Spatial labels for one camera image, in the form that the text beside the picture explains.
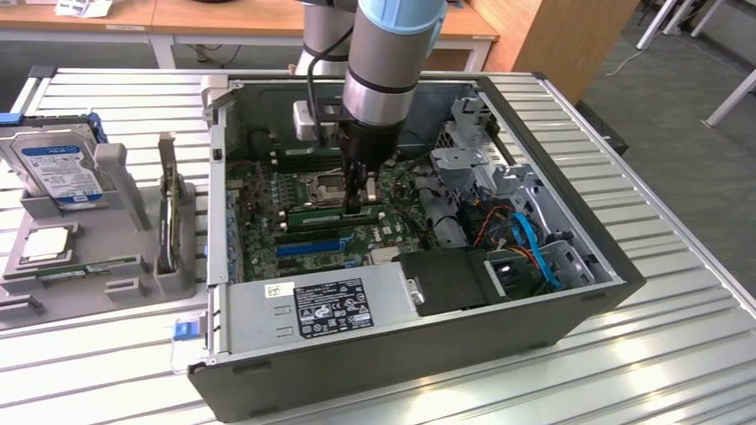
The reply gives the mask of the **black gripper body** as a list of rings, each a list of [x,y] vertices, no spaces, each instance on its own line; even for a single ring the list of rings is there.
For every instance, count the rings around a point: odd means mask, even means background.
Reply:
[[[403,123],[370,126],[361,121],[341,122],[337,126],[337,146],[345,164],[381,165],[397,150]]]

